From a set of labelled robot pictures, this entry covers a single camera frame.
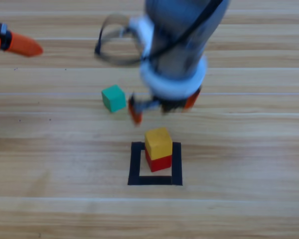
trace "gray robot arm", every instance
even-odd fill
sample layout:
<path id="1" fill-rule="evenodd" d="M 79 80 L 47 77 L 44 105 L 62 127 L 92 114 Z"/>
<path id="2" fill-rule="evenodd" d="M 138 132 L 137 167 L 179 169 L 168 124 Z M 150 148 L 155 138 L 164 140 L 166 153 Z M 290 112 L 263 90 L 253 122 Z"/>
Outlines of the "gray robot arm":
<path id="1" fill-rule="evenodd" d="M 130 27 L 137 29 L 146 50 L 154 54 L 179 38 L 211 3 L 218 0 L 146 0 L 145 14 L 131 18 Z M 167 53 L 150 60 L 157 74 L 175 80 L 192 77 L 205 46 L 222 21 L 230 0 L 223 0 L 211 16 L 183 42 Z"/>

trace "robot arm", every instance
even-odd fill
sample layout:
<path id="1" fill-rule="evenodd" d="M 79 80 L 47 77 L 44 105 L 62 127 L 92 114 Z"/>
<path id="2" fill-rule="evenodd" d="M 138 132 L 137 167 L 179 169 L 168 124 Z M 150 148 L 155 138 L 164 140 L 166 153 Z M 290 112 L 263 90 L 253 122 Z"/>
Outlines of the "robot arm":
<path id="1" fill-rule="evenodd" d="M 43 52 L 36 41 L 9 31 L 5 23 L 0 23 L 0 50 L 26 57 L 38 56 Z"/>
<path id="2" fill-rule="evenodd" d="M 196 71 L 206 43 L 229 3 L 230 0 L 146 0 L 144 16 L 131 18 L 130 28 L 136 29 L 143 41 L 144 55 L 155 54 L 192 28 L 186 39 L 150 59 L 151 66 L 161 76 L 176 80 L 188 78 Z"/>
<path id="3" fill-rule="evenodd" d="M 203 53 L 207 41 L 222 21 L 230 0 L 146 0 L 145 13 L 132 17 L 124 32 L 132 32 L 143 46 L 140 59 L 141 78 L 152 99 L 129 99 L 129 110 L 136 124 L 142 113 L 161 106 L 167 113 L 177 108 L 193 107 L 207 71 Z M 95 53 L 101 53 L 101 36 Z"/>

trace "wood grain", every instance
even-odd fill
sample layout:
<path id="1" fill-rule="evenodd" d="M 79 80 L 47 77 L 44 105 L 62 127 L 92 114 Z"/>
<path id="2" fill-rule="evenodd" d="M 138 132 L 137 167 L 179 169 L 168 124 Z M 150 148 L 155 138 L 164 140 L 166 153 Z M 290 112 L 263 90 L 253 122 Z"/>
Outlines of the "wood grain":
<path id="1" fill-rule="evenodd" d="M 93 51 L 108 14 L 143 8 L 0 0 L 0 22 L 44 47 L 33 59 L 0 52 L 0 239 L 299 239 L 299 0 L 232 0 L 193 110 L 134 127 L 101 91 L 150 97 L 139 69 Z M 128 186 L 131 142 L 162 126 L 182 143 L 184 185 Z"/>

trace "yellow cube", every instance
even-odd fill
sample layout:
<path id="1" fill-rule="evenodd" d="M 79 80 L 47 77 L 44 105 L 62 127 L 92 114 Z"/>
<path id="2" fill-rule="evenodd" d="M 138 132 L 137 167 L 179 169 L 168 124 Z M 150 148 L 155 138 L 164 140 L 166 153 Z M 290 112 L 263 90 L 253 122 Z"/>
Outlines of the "yellow cube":
<path id="1" fill-rule="evenodd" d="M 173 154 L 173 141 L 166 128 L 156 128 L 145 133 L 145 147 L 151 160 Z"/>

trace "green cube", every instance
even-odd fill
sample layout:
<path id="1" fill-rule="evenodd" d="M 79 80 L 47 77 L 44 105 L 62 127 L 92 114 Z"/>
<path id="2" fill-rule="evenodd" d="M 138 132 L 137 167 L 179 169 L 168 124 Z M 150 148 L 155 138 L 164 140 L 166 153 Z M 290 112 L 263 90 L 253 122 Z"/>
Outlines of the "green cube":
<path id="1" fill-rule="evenodd" d="M 126 107 L 125 93 L 118 85 L 104 89 L 102 99 L 105 107 L 112 113 Z"/>

